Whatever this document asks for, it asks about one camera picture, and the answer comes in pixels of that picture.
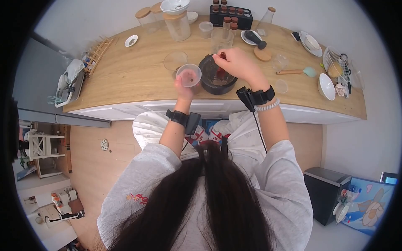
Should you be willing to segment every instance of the white chair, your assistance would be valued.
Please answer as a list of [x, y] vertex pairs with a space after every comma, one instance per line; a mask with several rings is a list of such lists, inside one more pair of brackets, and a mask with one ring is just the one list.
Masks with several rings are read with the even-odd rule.
[[29, 161], [65, 156], [65, 154], [51, 153], [51, 139], [64, 139], [64, 136], [28, 134]]

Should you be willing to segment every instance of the cable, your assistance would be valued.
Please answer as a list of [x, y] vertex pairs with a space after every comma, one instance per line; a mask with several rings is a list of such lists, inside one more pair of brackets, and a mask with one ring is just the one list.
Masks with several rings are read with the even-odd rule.
[[254, 112], [252, 112], [252, 115], [254, 116], [255, 123], [257, 124], [258, 133], [260, 134], [260, 138], [261, 138], [261, 141], [262, 141], [262, 143], [263, 143], [263, 146], [264, 146], [264, 149], [265, 149], [265, 153], [268, 153], [268, 152], [267, 152], [267, 148], [265, 147], [265, 144], [264, 144], [264, 141], [263, 141], [263, 137], [261, 136], [260, 128], [258, 127], [257, 118], [255, 117]]
[[189, 142], [187, 141], [187, 143], [184, 145], [184, 147], [183, 147], [183, 149], [181, 149], [181, 151], [183, 151], [184, 148], [186, 148], [186, 146], [187, 146], [188, 143], [189, 143]]

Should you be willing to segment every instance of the long black hair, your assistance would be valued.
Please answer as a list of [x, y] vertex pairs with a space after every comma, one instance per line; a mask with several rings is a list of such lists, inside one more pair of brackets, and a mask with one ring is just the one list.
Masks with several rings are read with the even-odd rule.
[[188, 219], [198, 178], [205, 175], [211, 250], [272, 250], [271, 232], [250, 179], [214, 143], [182, 162], [153, 189], [145, 207], [116, 229], [109, 251], [171, 250]]

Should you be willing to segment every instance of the gray appliance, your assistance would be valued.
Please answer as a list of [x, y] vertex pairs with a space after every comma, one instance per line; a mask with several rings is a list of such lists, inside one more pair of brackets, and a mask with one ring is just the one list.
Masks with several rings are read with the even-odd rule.
[[47, 103], [66, 70], [62, 54], [30, 38], [17, 67], [12, 96], [21, 120], [109, 128], [110, 121], [63, 112]]
[[324, 226], [335, 220], [333, 211], [342, 189], [347, 189], [352, 176], [320, 167], [304, 171], [304, 183], [310, 195], [314, 219]]

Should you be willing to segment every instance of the spice rack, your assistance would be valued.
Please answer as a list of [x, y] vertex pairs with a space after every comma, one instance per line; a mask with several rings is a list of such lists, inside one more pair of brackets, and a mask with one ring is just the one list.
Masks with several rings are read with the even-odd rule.
[[89, 62], [83, 60], [84, 64], [86, 64], [84, 71], [89, 72], [89, 75], [94, 73], [99, 61], [102, 59], [106, 50], [113, 42], [113, 39], [103, 38], [101, 36], [99, 37], [101, 38], [101, 42], [97, 42], [97, 44], [92, 45], [91, 49], [88, 51], [87, 58], [89, 58]]
[[[230, 7], [233, 7], [236, 10], [240, 8], [240, 7], [234, 7], [234, 6], [226, 6], [226, 7], [228, 9]], [[230, 14], [229, 11], [227, 11], [226, 13], [222, 13], [220, 5], [219, 5], [219, 12], [213, 12], [212, 11], [212, 5], [211, 5], [210, 8], [209, 8], [209, 21], [215, 27], [223, 27], [223, 25], [224, 25], [224, 17], [226, 17], [226, 16], [234, 17], [235, 16], [235, 17], [239, 18], [239, 21], [238, 21], [238, 29], [239, 30], [250, 30], [251, 29], [251, 24], [253, 22], [251, 10], [244, 9], [244, 8], [241, 8], [241, 9], [243, 9], [243, 11], [244, 11], [243, 15], [238, 15], [237, 11], [234, 14]]]

